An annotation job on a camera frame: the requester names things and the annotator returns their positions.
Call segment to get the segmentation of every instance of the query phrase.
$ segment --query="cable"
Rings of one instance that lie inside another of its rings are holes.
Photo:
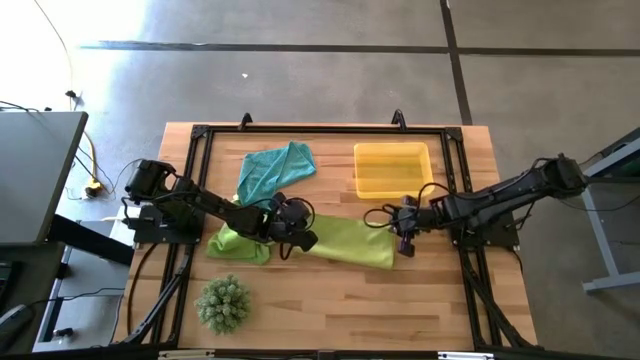
[[[54,298],[54,299],[44,299],[44,300],[34,301],[34,302],[30,303],[29,305],[27,305],[27,307],[32,307],[34,305],[41,304],[41,303],[48,303],[48,302],[51,302],[51,301],[58,301],[58,300],[69,301],[69,300],[74,300],[74,299],[77,299],[77,298],[83,297],[83,296],[96,295],[96,294],[98,294],[98,293],[100,293],[102,291],[105,291],[105,290],[124,291],[123,288],[101,288],[101,289],[98,289],[98,290],[93,291],[93,292],[82,293],[82,294],[79,294],[79,295],[74,295],[74,296],[69,296],[69,297],[58,297],[58,298]]]
[[[518,224],[518,226],[516,226],[516,231],[520,231],[522,230],[522,228],[524,227],[524,223],[527,221],[527,219],[529,218],[529,216],[531,216],[531,209],[533,209],[533,205],[535,205],[536,202],[532,202],[531,205],[529,205],[529,208],[527,209],[527,212],[524,214],[524,217],[522,218],[522,222],[520,224]]]
[[[118,183],[120,182],[120,177],[122,176],[122,173],[124,173],[124,171],[133,163],[135,163],[136,161],[142,161],[144,160],[143,158],[137,158],[135,160],[131,160],[127,163],[127,165],[125,165],[122,170],[120,170],[120,173],[118,174],[118,177],[116,178],[116,183],[113,186],[113,188],[111,189],[111,192],[107,192],[108,194],[113,194],[116,192],[116,189],[118,188]]]
[[[87,134],[86,131],[83,130],[82,135],[85,137],[85,139],[87,139],[87,142],[89,143],[89,154],[87,154],[84,150],[82,150],[80,146],[78,146],[78,149],[80,149],[80,151],[82,151],[85,155],[87,155],[89,157],[89,160],[91,160],[91,178],[89,179],[89,184],[84,190],[87,193],[87,196],[97,197],[98,194],[100,193],[100,190],[104,189],[105,186],[102,182],[96,180],[98,177],[98,174],[96,173],[96,166],[98,162],[96,161],[96,158],[95,158],[95,149],[93,146],[93,141],[91,141],[91,138],[89,137],[89,134]]]
[[[393,224],[397,224],[400,221],[407,220],[407,219],[410,219],[410,218],[416,216],[416,214],[420,210],[420,202],[422,200],[422,192],[429,186],[437,186],[437,187],[439,187],[441,189],[444,189],[449,194],[452,194],[448,187],[446,187],[446,186],[444,186],[444,185],[442,185],[440,183],[429,182],[429,183],[426,183],[426,184],[422,185],[422,188],[420,188],[420,191],[418,191],[418,202],[416,204],[416,207],[415,207],[414,211],[411,214],[409,214],[409,215],[407,215],[405,217],[402,217],[400,219],[391,220],[391,221],[389,221],[389,222],[387,222],[385,224],[380,224],[380,225],[373,225],[370,222],[368,222],[367,221],[367,216],[369,214],[373,213],[373,212],[383,212],[383,213],[385,213],[385,214],[387,214],[389,216],[393,216],[393,213],[395,212],[395,206],[393,206],[391,204],[384,204],[384,205],[382,205],[382,207],[380,209],[371,209],[371,210],[368,210],[367,212],[365,212],[364,215],[362,216],[362,221],[364,222],[365,226],[367,226],[367,227],[370,227],[372,229],[381,229],[381,228],[384,228],[384,227],[387,227],[387,226],[390,226],[390,225],[393,225]]]
[[[618,211],[618,210],[620,210],[622,208],[625,208],[625,207],[631,205],[632,203],[634,203],[638,199],[640,199],[640,195],[634,197],[633,199],[627,201],[626,203],[624,203],[624,204],[622,204],[620,206],[616,206],[616,207],[611,208],[611,209],[585,209],[585,208],[581,208],[581,207],[569,204],[568,202],[562,201],[561,199],[556,199],[556,200],[560,201],[565,206],[568,206],[568,207],[576,209],[576,210],[587,211],[587,212],[589,212],[589,211],[605,212],[605,211]]]
[[[126,196],[120,198],[120,201],[122,201],[122,205],[124,205],[124,218],[127,220],[127,224],[131,224],[131,218],[129,217],[129,213],[127,212],[129,210],[129,205],[127,205],[127,202],[125,200],[131,200],[131,198],[128,198]]]
[[[520,259],[520,255],[518,255],[518,252],[512,248],[507,248],[507,251],[509,251],[516,257],[516,259],[518,260],[518,264],[520,264],[520,273],[524,274],[524,269],[522,267],[522,259]]]
[[[56,29],[55,25],[53,25],[53,22],[51,22],[51,19],[49,19],[49,16],[47,15],[47,13],[44,11],[42,6],[40,6],[40,3],[38,2],[38,0],[33,0],[33,2],[36,3],[36,5],[38,6],[38,9],[40,9],[40,12],[42,13],[42,15],[44,15],[44,17],[45,17],[45,19],[47,19],[47,22],[49,23],[49,25],[51,25],[51,29],[53,29],[53,32],[56,33],[56,36],[58,37],[58,40],[60,40],[60,44],[62,44],[62,48],[64,49],[64,54],[67,57],[67,64],[69,65],[69,90],[71,90],[71,89],[73,89],[73,63],[71,62],[71,56],[69,55],[69,50],[67,49],[67,45],[64,43],[64,40],[62,39],[62,36],[60,36],[60,33],[58,32],[58,29]],[[72,109],[71,97],[69,97],[69,109]]]
[[[289,250],[287,250],[287,254],[284,253],[284,243],[280,243],[280,259],[287,260],[291,255],[291,251],[293,250],[293,245],[289,245]]]
[[[174,197],[186,197],[187,195],[197,195],[198,193],[193,192],[193,191],[176,191],[176,192],[172,192],[172,193],[168,193],[168,194],[164,194],[164,195],[160,195],[160,196],[156,196],[156,197],[152,197],[152,198],[148,198],[148,199],[143,199],[145,201],[160,201],[160,200],[166,200],[166,199],[170,199],[170,198],[174,198]]]
[[[142,259],[140,259],[140,264],[136,269],[136,273],[133,275],[133,280],[131,281],[131,290],[129,290],[129,298],[127,299],[127,335],[131,335],[131,302],[133,300],[133,292],[136,289],[136,284],[138,283],[138,277],[140,277],[140,271],[142,270],[142,266],[147,261],[147,258],[153,252],[153,249],[156,248],[158,244],[153,244],[149,247],[144,255],[142,255]]]
[[[92,156],[90,156],[89,154],[87,154],[87,152],[86,152],[86,151],[84,151],[84,150],[82,150],[82,148],[81,148],[81,147],[79,147],[79,146],[78,146],[78,150],[80,150],[80,152],[82,152],[82,153],[83,153],[83,154],[85,154],[87,157],[89,157],[89,159],[92,159],[93,165],[94,165],[94,166],[97,166],[97,167],[98,167],[98,170],[100,170],[100,172],[102,173],[102,175],[103,175],[105,178],[107,178],[107,181],[109,181],[109,185],[111,185],[111,190],[113,191],[113,187],[114,187],[114,186],[113,186],[113,181],[111,181],[111,178],[107,175],[107,173],[106,173],[104,170],[102,170],[102,168],[100,167],[100,165],[98,165],[98,162],[97,162],[97,161],[93,161],[93,157],[92,157]],[[99,180],[99,179],[98,179],[98,178],[93,174],[93,172],[91,172],[91,171],[89,170],[89,168],[87,168],[86,166],[84,166],[84,164],[82,164],[82,165],[83,165],[84,169],[85,169],[85,170],[87,170],[87,173],[89,173],[89,175],[90,175],[90,176],[91,176],[95,181],[97,181],[97,182],[99,182],[100,184],[102,184],[102,182],[100,182],[100,180]]]
[[[38,109],[27,108],[27,107],[16,105],[14,103],[10,103],[10,102],[7,102],[7,101],[0,101],[0,103],[11,106],[10,108],[3,108],[3,109],[20,109],[20,110],[24,110],[26,112],[30,112],[30,111],[40,112],[40,110],[38,110]]]
[[[69,188],[68,187],[65,186],[64,190],[67,192],[67,199],[73,200],[73,201],[82,200],[81,197],[77,197],[77,198],[71,197],[71,195],[69,194]]]
[[[111,333],[111,340],[109,340],[109,344],[113,342],[113,338],[116,336],[116,329],[118,328],[118,322],[120,321],[120,306],[122,306],[122,299],[124,299],[124,294],[120,295],[120,300],[118,300],[118,307],[116,307],[116,319],[113,322],[113,332]]]

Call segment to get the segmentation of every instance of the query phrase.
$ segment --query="green spiky ball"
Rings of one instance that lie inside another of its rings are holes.
[[[196,300],[198,317],[216,335],[233,333],[249,315],[249,290],[232,274],[213,279]]]

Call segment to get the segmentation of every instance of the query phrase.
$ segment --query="yellow cable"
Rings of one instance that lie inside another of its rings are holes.
[[[89,183],[87,184],[87,187],[84,189],[84,191],[89,197],[97,197],[100,191],[104,189],[104,185],[102,185],[102,183],[97,180],[98,174],[96,172],[95,150],[93,148],[93,142],[91,141],[91,138],[86,131],[83,131],[82,134],[89,143],[89,159],[91,160],[91,176],[89,177]]]

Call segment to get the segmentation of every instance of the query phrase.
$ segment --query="desk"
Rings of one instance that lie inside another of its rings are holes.
[[[87,119],[85,112],[0,113],[0,259],[20,266],[0,314],[59,295],[52,287],[65,243],[130,263],[131,248],[55,214]],[[34,305],[34,319],[7,353],[31,352],[36,337],[49,338],[53,329],[46,325],[55,325],[53,308],[60,304]]]
[[[160,148],[159,159],[171,163],[179,173],[184,170],[192,126],[193,123],[167,124]],[[467,126],[462,130],[473,188],[480,189],[498,182],[488,128]],[[424,141],[430,150],[434,181],[446,183],[440,142],[429,135],[222,133],[216,134],[213,141],[207,189],[221,196],[232,197],[246,153],[281,147],[290,140],[309,145],[318,171],[313,177],[289,186],[283,192],[288,197],[302,196],[308,199],[319,214],[361,219],[366,210],[388,202],[361,200],[356,196],[353,145],[358,142]],[[195,169],[199,169],[198,161],[203,146],[198,151]],[[431,196],[442,194],[441,190],[437,190]],[[219,220],[208,216],[203,241],[208,240],[221,224]],[[274,253],[266,266],[254,266],[209,259],[205,255],[205,244],[201,244],[196,250],[191,269],[179,347],[472,349],[459,258],[448,235],[434,231],[420,235],[414,243],[415,258],[396,254],[393,271],[304,254],[292,254],[289,260],[281,261]],[[156,302],[167,248],[158,245],[141,271],[132,299],[134,327]],[[145,251],[146,247],[134,255],[126,294]],[[501,248],[487,248],[487,258],[496,302],[523,337],[535,343],[517,260],[513,254]],[[211,278],[228,273],[238,275],[252,291],[253,313],[234,335],[214,336],[199,324],[192,304]],[[169,303],[167,307],[165,331],[170,327],[173,307],[174,303]],[[480,314],[483,335],[488,338],[486,313],[481,309]],[[126,305],[123,305],[116,341],[126,336],[126,318]]]

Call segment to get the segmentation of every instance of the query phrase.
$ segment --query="frame clamp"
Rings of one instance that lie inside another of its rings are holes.
[[[251,114],[244,113],[244,116],[242,117],[242,121],[240,121],[240,125],[238,125],[238,131],[244,131],[244,129],[247,127],[247,124],[252,122],[253,122],[253,119],[251,118]]]
[[[396,124],[400,125],[400,131],[407,132],[407,122],[404,120],[404,115],[400,109],[396,109],[393,113],[393,118],[391,119],[391,125]]]
[[[209,125],[193,125],[191,129],[191,139],[196,140],[209,130]]]

